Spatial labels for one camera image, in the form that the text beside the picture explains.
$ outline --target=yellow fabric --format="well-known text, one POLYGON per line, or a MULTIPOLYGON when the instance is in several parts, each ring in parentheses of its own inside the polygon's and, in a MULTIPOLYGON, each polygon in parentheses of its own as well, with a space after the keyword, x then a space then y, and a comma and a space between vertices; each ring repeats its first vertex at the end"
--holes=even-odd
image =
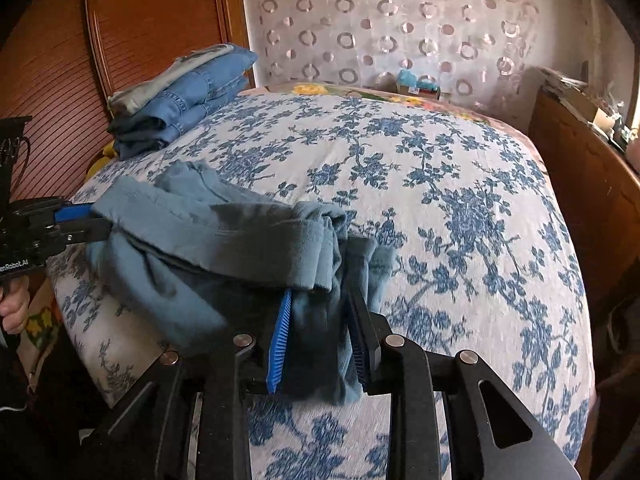
POLYGON ((84 178, 85 182, 104 168, 112 158, 116 158, 118 156, 116 151, 113 149, 113 141, 102 149, 102 155, 103 157, 96 160, 89 168, 89 171, 86 172, 86 177, 84 178))

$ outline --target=mattress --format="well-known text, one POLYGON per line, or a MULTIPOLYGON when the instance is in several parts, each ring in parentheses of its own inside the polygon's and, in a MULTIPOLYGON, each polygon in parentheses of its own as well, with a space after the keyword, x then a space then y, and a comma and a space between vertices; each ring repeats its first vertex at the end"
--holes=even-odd
MULTIPOLYGON (((151 182, 174 160, 204 160, 286 203, 340 205, 353 232, 396 248, 382 305, 392 329, 430 351, 475 350, 575 461, 594 388, 588 306, 535 148, 447 105, 298 87, 238 97, 166 149, 107 165, 74 201, 95 201, 119 175, 151 182)), ((82 246, 50 258, 49 273, 70 338, 113 405, 170 342, 90 274, 82 246)), ((388 410, 388 397, 256 400, 254 478, 384 478, 388 410)), ((438 426, 450 476, 439 398, 438 426)))

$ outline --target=wood panel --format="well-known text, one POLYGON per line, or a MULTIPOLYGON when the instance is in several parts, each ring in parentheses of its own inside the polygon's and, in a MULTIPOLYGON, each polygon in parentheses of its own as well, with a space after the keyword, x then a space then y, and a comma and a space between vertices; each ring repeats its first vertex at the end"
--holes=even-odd
POLYGON ((242 0, 86 0, 86 9, 107 96, 191 50, 227 41, 248 46, 242 0))
MULTIPOLYGON (((529 129, 565 218, 590 310, 640 256, 640 178, 615 150, 544 92, 529 129)), ((636 293, 640 294, 640 283, 636 293)), ((603 312, 591 311, 601 319, 603 312)))
MULTIPOLYGON (((33 116, 25 128, 31 160, 14 198, 72 195, 110 139, 83 4, 33 0, 0 52, 0 117, 33 116)), ((24 154, 14 170, 23 160, 24 154)))

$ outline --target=wooden wardrobe door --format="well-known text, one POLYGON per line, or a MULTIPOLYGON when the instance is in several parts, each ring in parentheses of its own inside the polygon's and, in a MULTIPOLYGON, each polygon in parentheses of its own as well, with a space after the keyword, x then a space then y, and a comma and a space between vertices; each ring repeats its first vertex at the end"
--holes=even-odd
POLYGON ((153 78, 191 50, 228 41, 224 1, 86 0, 105 94, 153 78))
MULTIPOLYGON (((0 51, 0 117, 33 116, 14 198, 72 195, 111 139, 86 42, 84 0, 33 0, 0 51)), ((14 165, 19 174, 24 153, 14 165)))

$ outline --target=metal pin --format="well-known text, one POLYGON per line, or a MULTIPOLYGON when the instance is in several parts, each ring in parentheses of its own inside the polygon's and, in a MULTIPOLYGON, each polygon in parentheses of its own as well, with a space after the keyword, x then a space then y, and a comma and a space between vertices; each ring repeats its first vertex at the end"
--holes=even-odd
POLYGON ((385 337, 385 343, 387 346, 398 348, 404 345, 404 337, 398 334, 391 334, 385 337))
POLYGON ((168 352, 165 352, 164 354, 162 354, 158 358, 158 360, 160 361, 160 364, 164 366, 175 365, 178 362, 178 352, 169 350, 168 352))
POLYGON ((234 337, 234 345, 244 348, 245 346, 249 346, 253 340, 254 338, 248 334, 238 334, 234 337))
POLYGON ((478 362, 478 354, 473 350, 463 350, 460 352, 460 360, 468 365, 474 365, 478 362))

